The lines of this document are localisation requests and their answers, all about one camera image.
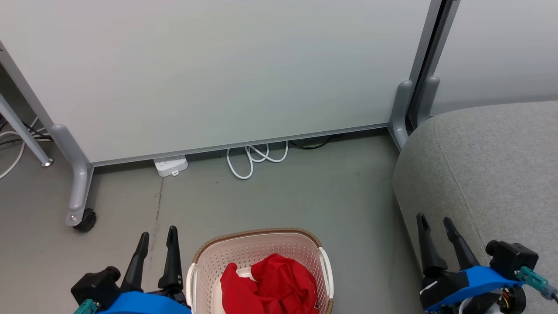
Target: gray fabric ottoman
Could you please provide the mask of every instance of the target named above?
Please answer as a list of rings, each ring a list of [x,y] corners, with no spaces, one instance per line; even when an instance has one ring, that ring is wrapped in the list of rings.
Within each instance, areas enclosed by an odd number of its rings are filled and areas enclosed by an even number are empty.
[[[535,271],[558,287],[558,101],[486,106],[431,118],[410,136],[393,187],[420,261],[416,215],[423,212],[449,270],[459,266],[446,237],[450,217],[477,259],[491,240],[539,254]],[[557,313],[525,288],[524,313]]]

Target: brown basket rim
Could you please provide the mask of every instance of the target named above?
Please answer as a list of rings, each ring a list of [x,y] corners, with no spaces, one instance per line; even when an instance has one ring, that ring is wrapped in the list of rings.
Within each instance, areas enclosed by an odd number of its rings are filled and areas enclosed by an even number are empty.
[[[201,254],[211,245],[223,242],[230,239],[236,239],[238,237],[245,237],[245,236],[253,236],[253,235],[264,235],[264,234],[284,234],[284,233],[292,233],[292,234],[302,234],[310,238],[317,247],[321,248],[320,240],[312,234],[310,231],[306,231],[300,228],[267,228],[267,229],[257,229],[257,230],[250,230],[250,231],[243,231],[237,232],[235,234],[229,234],[224,236],[215,237],[209,241],[207,241],[201,248],[196,252],[194,258],[192,259],[193,264],[197,264]]]

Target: basket bottom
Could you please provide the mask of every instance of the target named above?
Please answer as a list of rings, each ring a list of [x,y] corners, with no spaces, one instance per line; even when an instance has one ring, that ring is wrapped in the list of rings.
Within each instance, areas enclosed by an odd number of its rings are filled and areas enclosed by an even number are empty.
[[[252,277],[252,267],[244,268],[244,269],[237,269],[237,274],[240,277],[250,278],[254,280]],[[221,288],[221,277],[217,279],[215,284],[213,284],[213,292],[211,294],[211,314],[226,314],[225,309],[223,308],[223,289]]]

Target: laundry basket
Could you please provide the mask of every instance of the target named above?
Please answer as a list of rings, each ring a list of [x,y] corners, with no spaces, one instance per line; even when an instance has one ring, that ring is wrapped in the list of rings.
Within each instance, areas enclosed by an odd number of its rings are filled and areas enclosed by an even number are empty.
[[[253,264],[273,253],[292,258],[316,278],[318,313],[333,310],[333,273],[320,240],[303,229],[260,229],[216,237],[194,256],[186,276],[186,301],[193,314],[225,314],[221,276],[229,263],[236,263],[241,277],[251,277]]]

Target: teal connector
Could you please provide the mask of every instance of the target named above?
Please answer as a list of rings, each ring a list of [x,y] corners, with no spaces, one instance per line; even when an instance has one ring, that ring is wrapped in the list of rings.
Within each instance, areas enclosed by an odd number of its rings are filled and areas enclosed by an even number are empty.
[[[75,310],[74,314],[94,314],[95,312],[97,312],[97,305],[93,300],[87,299]]]
[[[517,270],[514,275],[526,285],[533,287],[536,291],[539,291],[543,298],[547,300],[552,300],[555,296],[558,296],[558,290],[550,285],[548,280],[535,273],[529,267],[523,266]]]

